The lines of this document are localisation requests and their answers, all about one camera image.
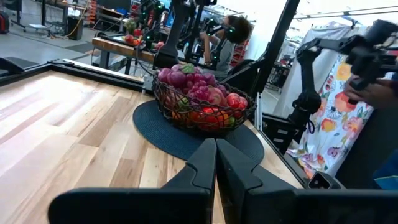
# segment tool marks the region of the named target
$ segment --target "robotic arm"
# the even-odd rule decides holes
[[[355,90],[363,90],[377,78],[387,72],[398,72],[396,56],[388,55],[382,44],[398,32],[398,26],[382,20],[377,20],[365,36],[354,35],[340,40],[315,38],[302,45],[297,51],[297,60],[302,68],[302,93],[293,102],[295,108],[288,119],[305,127],[311,114],[317,112],[321,99],[315,91],[312,63],[320,55],[322,49],[331,49],[340,54],[348,55],[346,63],[352,65],[351,73],[360,78],[350,81]]]

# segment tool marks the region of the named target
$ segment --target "hanging fabric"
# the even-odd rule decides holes
[[[351,27],[343,26],[332,29],[311,29],[303,39],[302,44],[305,44],[316,37],[323,39],[340,39],[344,37]],[[328,72],[336,61],[338,53],[332,50],[322,50],[322,53],[317,57],[313,63],[313,74],[315,89],[318,91],[326,80]],[[282,89],[277,105],[273,114],[286,118],[293,112],[292,102],[302,92],[301,85],[301,66],[295,60],[287,76],[286,82]]]
[[[367,27],[356,27],[347,37],[363,35]],[[321,107],[311,116],[315,132],[303,134],[299,149],[289,149],[304,171],[311,177],[315,171],[335,176],[358,134],[366,124],[373,108],[366,103],[348,103],[343,93],[344,84],[351,76],[351,66],[345,63],[346,56],[338,55],[328,73],[319,94]]]

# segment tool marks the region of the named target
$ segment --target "floral fabric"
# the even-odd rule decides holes
[[[296,157],[309,177],[319,170],[335,176],[349,153],[373,108],[366,103],[352,105],[343,93],[351,76],[351,66],[339,56],[320,90],[321,106],[311,116],[315,132],[308,129],[301,138],[299,149],[287,152]]]

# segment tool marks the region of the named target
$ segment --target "round placemat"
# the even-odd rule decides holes
[[[202,134],[189,134],[170,124],[159,112],[155,100],[139,105],[134,111],[132,120],[138,131],[150,143],[185,161],[208,138]],[[245,125],[228,133],[224,139],[257,164],[264,158],[264,148],[260,139]]]

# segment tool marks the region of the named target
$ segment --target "wire fruit basket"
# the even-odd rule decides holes
[[[229,93],[237,93],[246,99],[245,109],[232,108],[226,103],[212,104],[209,101],[192,98],[181,90],[161,82],[154,75],[153,86],[159,111],[175,126],[190,131],[201,131],[211,134],[226,134],[242,125],[254,114],[257,104],[245,92],[222,83]]]

